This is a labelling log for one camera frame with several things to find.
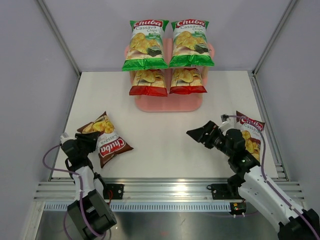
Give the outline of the red Chuba chips bag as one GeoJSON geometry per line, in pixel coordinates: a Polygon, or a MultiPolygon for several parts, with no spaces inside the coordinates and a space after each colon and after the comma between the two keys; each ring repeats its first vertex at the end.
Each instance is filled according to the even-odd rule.
{"type": "Polygon", "coordinates": [[[190,95],[207,93],[197,68],[175,68],[170,82],[170,94],[190,95]]]}
{"type": "Polygon", "coordinates": [[[167,97],[165,75],[160,69],[137,70],[129,91],[130,96],[167,97]]]}

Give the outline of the green Chuba chips bag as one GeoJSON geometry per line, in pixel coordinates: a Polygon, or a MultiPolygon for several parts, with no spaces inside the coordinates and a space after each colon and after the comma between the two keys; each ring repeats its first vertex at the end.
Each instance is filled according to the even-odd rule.
{"type": "Polygon", "coordinates": [[[207,40],[209,22],[183,19],[171,23],[173,29],[172,57],[169,67],[213,67],[207,40]]]}
{"type": "Polygon", "coordinates": [[[131,39],[122,70],[167,69],[164,57],[164,33],[169,21],[164,19],[131,20],[131,39]]]}

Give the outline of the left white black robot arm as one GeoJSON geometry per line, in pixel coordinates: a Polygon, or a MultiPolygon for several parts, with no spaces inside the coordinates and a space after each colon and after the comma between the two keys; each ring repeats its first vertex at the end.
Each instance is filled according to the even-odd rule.
{"type": "Polygon", "coordinates": [[[89,159],[89,154],[96,150],[99,134],[96,131],[60,136],[61,149],[67,156],[65,166],[76,187],[75,200],[67,207],[67,213],[84,240],[102,238],[117,224],[104,199],[108,186],[89,159]]]}

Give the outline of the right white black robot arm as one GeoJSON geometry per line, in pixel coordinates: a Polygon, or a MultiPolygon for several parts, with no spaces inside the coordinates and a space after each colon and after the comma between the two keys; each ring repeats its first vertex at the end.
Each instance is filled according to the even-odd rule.
{"type": "Polygon", "coordinates": [[[228,195],[249,201],[274,227],[278,239],[320,238],[319,215],[312,208],[301,207],[267,176],[263,162],[246,150],[246,141],[239,129],[224,130],[208,121],[186,133],[206,148],[215,148],[228,157],[228,164],[235,173],[227,180],[228,195]]]}

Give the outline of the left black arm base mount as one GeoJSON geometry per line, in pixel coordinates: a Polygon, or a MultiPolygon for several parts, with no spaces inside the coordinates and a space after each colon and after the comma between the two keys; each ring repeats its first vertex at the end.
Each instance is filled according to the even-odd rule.
{"type": "Polygon", "coordinates": [[[124,195],[124,185],[120,183],[107,183],[103,187],[103,198],[105,200],[122,200],[124,195]]]}

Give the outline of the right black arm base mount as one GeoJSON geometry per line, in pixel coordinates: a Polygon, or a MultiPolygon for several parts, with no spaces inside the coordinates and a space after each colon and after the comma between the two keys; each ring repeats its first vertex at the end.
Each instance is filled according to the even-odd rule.
{"type": "Polygon", "coordinates": [[[206,186],[213,200],[239,200],[238,190],[228,183],[213,183],[206,186]]]}

